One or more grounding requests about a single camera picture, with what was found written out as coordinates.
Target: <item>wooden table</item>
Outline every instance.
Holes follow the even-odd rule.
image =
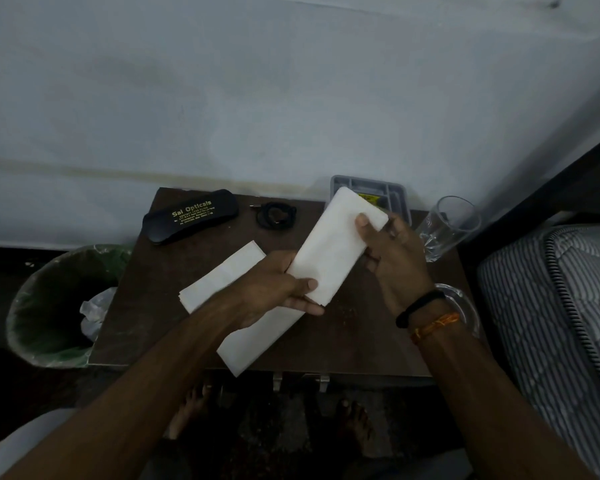
[[[202,192],[160,188],[151,210]],[[317,222],[324,203],[283,200],[298,209],[293,229],[259,227],[249,205],[270,198],[237,195],[240,215],[165,246],[140,235],[111,304],[89,364],[128,366],[174,324],[187,316],[178,293],[218,266],[249,241],[268,253],[300,249]],[[414,224],[426,212],[414,211]],[[436,282],[470,292],[460,259],[451,251],[429,265]],[[214,355],[211,368],[224,368]],[[382,301],[375,276],[360,263],[344,281],[321,317],[305,315],[250,367],[257,371],[321,372],[376,376],[429,377],[417,348]]]

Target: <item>garbage bin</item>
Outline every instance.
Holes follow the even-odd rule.
[[[80,331],[80,305],[118,286],[130,256],[128,246],[85,246],[33,273],[7,315],[11,350],[38,367],[86,367],[93,344]]]

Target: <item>striped mattress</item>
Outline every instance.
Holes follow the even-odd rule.
[[[478,281],[522,395],[600,477],[600,226],[528,235]]]

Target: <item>gray plastic tray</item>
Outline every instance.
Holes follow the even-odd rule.
[[[407,191],[402,185],[369,180],[368,178],[334,175],[331,177],[329,200],[333,198],[340,187],[350,188],[357,194],[378,197],[376,201],[378,207],[399,214],[411,226],[411,211],[407,204]]]

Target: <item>drinking glass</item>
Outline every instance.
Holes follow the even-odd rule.
[[[440,259],[477,231],[481,222],[480,213],[471,202],[453,195],[442,197],[416,229],[424,243],[427,261]]]

